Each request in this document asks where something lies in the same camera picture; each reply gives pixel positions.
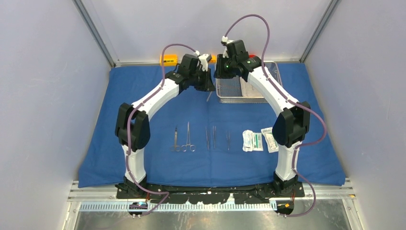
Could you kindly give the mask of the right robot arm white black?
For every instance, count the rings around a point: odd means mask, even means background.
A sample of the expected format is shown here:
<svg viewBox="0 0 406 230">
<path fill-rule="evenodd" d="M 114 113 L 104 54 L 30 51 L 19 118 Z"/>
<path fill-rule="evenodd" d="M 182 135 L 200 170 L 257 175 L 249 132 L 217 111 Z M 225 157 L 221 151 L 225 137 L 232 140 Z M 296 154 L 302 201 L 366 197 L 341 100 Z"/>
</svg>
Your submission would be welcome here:
<svg viewBox="0 0 406 230">
<path fill-rule="evenodd" d="M 278 162 L 272 186 L 278 196 L 287 196 L 298 183 L 297 154 L 309 131 L 310 105 L 298 102 L 275 80 L 258 56 L 250 56 L 242 40 L 222 37 L 225 46 L 217 56 L 215 78 L 240 77 L 265 98 L 277 119 L 272 135 L 278 143 Z"/>
</svg>

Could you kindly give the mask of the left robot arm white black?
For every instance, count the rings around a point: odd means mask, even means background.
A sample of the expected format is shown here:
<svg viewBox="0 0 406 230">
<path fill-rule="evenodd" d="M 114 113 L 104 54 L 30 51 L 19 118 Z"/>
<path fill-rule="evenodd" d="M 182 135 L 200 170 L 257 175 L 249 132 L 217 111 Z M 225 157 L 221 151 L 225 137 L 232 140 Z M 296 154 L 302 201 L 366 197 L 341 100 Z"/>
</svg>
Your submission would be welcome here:
<svg viewBox="0 0 406 230">
<path fill-rule="evenodd" d="M 212 92 L 215 87 L 208 64 L 210 54 L 186 54 L 175 69 L 164 74 L 164 79 L 152 91 L 132 104 L 123 103 L 118 110 L 115 135 L 124 151 L 125 176 L 123 191 L 135 198 L 147 192 L 143 182 L 144 148 L 150 140 L 150 120 L 169 100 L 190 86 L 198 91 Z"/>
</svg>

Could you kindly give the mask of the blue surgical wrap cloth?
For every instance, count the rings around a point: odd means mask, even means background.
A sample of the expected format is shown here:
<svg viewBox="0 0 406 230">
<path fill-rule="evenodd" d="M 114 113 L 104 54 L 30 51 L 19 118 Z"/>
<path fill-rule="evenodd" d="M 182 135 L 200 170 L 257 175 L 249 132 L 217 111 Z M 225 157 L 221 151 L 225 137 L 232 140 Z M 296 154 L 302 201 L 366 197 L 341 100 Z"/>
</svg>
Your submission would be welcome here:
<svg viewBox="0 0 406 230">
<path fill-rule="evenodd" d="M 106 95 L 87 155 L 79 168 L 79 187 L 116 184 L 125 173 L 124 151 L 114 130 L 119 106 L 146 95 L 161 80 L 159 66 L 119 67 L 110 71 Z M 273 126 L 276 115 L 266 103 L 220 103 L 215 95 L 188 88 L 159 109 L 150 120 L 151 137 L 145 147 L 147 181 L 175 186 L 244 186 L 273 180 L 278 155 L 267 150 L 244 152 L 244 130 L 261 131 Z M 173 152 L 186 144 L 190 122 L 194 152 Z M 213 149 L 213 126 L 216 148 Z M 210 131 L 207 150 L 205 128 Z M 226 131 L 230 132 L 227 150 Z"/>
</svg>

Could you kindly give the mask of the wire mesh steel tray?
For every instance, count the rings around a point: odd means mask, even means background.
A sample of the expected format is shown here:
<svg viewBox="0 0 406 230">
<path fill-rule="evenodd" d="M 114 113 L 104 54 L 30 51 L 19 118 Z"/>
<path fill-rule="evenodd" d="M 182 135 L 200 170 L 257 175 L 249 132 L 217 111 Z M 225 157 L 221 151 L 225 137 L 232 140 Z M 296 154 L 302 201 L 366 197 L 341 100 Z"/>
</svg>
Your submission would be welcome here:
<svg viewBox="0 0 406 230">
<path fill-rule="evenodd" d="M 264 98 L 243 97 L 239 77 L 232 79 L 215 79 L 216 95 L 220 103 L 226 104 L 263 104 Z"/>
</svg>

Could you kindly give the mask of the white gauze roll packet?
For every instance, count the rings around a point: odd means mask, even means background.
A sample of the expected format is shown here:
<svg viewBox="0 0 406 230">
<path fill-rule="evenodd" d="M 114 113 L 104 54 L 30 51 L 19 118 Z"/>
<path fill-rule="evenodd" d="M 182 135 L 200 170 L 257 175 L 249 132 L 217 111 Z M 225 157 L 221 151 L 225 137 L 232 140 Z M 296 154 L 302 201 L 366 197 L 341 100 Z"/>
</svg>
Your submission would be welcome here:
<svg viewBox="0 0 406 230">
<path fill-rule="evenodd" d="M 253 151 L 253 142 L 252 142 L 252 136 L 253 136 L 253 131 L 251 130 L 245 130 L 242 133 L 243 136 L 243 151 L 244 152 L 251 152 Z"/>
</svg>

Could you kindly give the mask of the pointed steel tweezers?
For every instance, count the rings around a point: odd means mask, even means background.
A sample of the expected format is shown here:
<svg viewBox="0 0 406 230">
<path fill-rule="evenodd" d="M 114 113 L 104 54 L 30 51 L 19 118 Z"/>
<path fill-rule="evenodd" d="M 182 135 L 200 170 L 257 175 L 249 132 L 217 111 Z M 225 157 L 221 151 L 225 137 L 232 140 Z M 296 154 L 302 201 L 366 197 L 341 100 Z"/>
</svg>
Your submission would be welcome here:
<svg viewBox="0 0 406 230">
<path fill-rule="evenodd" d="M 227 144 L 227 150 L 230 150 L 230 143 L 231 143 L 231 135 L 229 131 L 226 131 L 226 144 Z"/>
</svg>

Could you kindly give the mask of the blunt steel tweezers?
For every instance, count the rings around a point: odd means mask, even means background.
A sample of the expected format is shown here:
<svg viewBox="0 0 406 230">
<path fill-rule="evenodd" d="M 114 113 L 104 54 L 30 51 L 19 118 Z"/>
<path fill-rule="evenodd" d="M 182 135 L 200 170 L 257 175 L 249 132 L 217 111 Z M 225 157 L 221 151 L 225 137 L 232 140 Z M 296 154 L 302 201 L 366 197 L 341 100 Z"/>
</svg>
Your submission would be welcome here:
<svg viewBox="0 0 406 230">
<path fill-rule="evenodd" d="M 213 126 L 213 149 L 216 148 L 216 126 Z"/>
</svg>

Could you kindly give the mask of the steel hemostat ring handles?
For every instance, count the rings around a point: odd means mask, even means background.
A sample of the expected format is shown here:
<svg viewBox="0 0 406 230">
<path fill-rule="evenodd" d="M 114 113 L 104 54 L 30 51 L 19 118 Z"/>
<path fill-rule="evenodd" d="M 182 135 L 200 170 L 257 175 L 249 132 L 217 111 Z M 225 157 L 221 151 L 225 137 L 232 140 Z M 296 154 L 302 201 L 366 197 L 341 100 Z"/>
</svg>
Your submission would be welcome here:
<svg viewBox="0 0 406 230">
<path fill-rule="evenodd" d="M 191 144 L 190 122 L 187 123 L 186 144 L 181 146 L 181 151 L 186 152 L 188 150 L 191 151 L 191 152 L 194 152 L 196 150 L 196 146 Z"/>
</svg>

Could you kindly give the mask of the green white sterile packet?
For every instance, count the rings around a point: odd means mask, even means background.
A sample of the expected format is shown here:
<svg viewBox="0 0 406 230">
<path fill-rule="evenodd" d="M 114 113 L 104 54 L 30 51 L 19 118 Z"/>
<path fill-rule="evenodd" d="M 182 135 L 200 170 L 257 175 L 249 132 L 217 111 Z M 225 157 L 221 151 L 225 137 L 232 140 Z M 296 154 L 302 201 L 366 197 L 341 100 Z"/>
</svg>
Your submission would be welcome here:
<svg viewBox="0 0 406 230">
<path fill-rule="evenodd" d="M 262 134 L 253 133 L 252 134 L 252 149 L 253 151 L 263 151 Z"/>
</svg>

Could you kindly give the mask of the steel forceps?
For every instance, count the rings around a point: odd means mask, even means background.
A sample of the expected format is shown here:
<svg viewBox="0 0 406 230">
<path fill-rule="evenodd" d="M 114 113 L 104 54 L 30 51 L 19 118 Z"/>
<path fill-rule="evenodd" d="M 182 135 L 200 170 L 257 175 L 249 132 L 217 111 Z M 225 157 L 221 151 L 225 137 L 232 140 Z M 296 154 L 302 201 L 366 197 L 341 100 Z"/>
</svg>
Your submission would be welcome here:
<svg viewBox="0 0 406 230">
<path fill-rule="evenodd" d="M 205 128 L 207 150 L 210 149 L 210 131 L 208 127 Z"/>
</svg>

